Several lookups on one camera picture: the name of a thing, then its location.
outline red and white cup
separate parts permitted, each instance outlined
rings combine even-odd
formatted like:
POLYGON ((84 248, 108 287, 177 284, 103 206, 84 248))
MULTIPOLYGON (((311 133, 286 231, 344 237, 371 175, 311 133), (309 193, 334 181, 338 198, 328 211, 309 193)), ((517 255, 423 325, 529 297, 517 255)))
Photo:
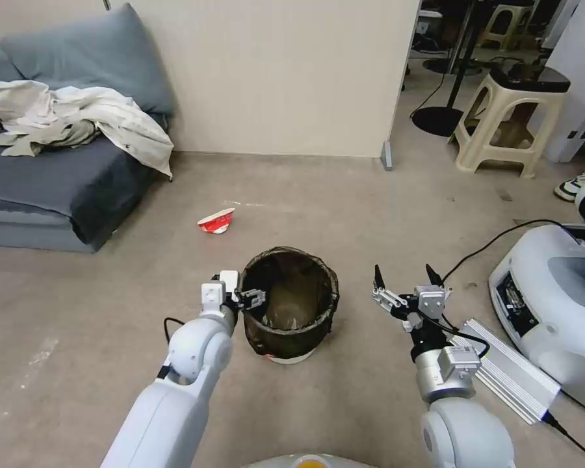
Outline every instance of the red and white cup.
POLYGON ((223 234, 228 230, 232 222, 232 216, 236 208, 227 208, 218 213, 206 216, 204 219, 197 221, 197 225, 202 231, 212 234, 223 234))

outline orange circle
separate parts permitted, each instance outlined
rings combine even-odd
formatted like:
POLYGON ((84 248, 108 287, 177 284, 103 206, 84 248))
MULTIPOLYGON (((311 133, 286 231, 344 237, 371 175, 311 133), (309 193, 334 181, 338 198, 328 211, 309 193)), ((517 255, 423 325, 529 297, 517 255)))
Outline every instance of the orange circle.
POLYGON ((327 466, 318 460, 305 460, 297 465, 296 468, 327 468, 327 466))

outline trash bin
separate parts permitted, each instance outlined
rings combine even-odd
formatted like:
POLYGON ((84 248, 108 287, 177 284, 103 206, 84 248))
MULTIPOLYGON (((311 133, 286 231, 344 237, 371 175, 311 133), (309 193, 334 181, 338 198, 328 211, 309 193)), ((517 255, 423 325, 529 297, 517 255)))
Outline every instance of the trash bin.
POLYGON ((285 364, 307 358, 332 330, 338 278, 323 260, 292 247, 254 257, 240 274, 239 289, 266 293, 245 311, 245 335, 253 350, 285 364))

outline gray floor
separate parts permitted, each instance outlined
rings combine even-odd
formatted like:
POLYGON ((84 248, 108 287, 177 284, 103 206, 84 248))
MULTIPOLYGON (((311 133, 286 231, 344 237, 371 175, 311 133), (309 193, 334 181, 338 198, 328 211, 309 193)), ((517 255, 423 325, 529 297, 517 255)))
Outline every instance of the gray floor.
MULTIPOLYGON (((275 245, 319 255, 338 274, 333 333, 310 359, 282 367, 256 356, 237 326, 194 466, 301 451, 425 466, 411 342, 369 298, 373 264, 407 293, 426 280, 425 263, 446 272, 516 220, 575 221, 552 189, 579 169, 542 162, 534 180, 462 174, 444 139, 408 122, 421 97, 402 96, 391 173, 370 159, 178 155, 174 182, 156 186, 98 254, 0 248, 0 467, 99 464, 165 355, 163 317, 195 317, 201 282, 275 245), (227 233, 196 227, 231 206, 227 233)), ((486 279, 517 237, 455 273, 455 322, 477 317, 504 339, 486 279)), ((508 427, 517 466, 585 467, 563 437, 527 426, 485 387, 477 399, 508 427)), ((585 443, 585 410, 561 396, 554 412, 585 443)))

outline black stand base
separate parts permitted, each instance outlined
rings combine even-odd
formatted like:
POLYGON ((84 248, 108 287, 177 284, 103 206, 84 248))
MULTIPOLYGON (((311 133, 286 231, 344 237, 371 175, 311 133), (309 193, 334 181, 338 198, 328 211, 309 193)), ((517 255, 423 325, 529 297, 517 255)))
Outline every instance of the black stand base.
POLYGON ((449 137, 457 128, 463 112, 450 107, 423 107, 411 116, 420 130, 439 137, 449 137))
MULTIPOLYGON (((455 67, 453 68, 453 74, 457 74, 457 71, 462 64, 462 60, 459 59, 455 62, 455 67)), ((425 60, 422 63, 422 66, 425 67, 430 72, 436 73, 446 73, 447 68, 449 67, 449 60, 447 58, 430 58, 429 60, 425 60)), ((469 61, 466 65, 466 76, 476 75, 481 73, 483 67, 481 65, 477 65, 474 62, 469 61)))

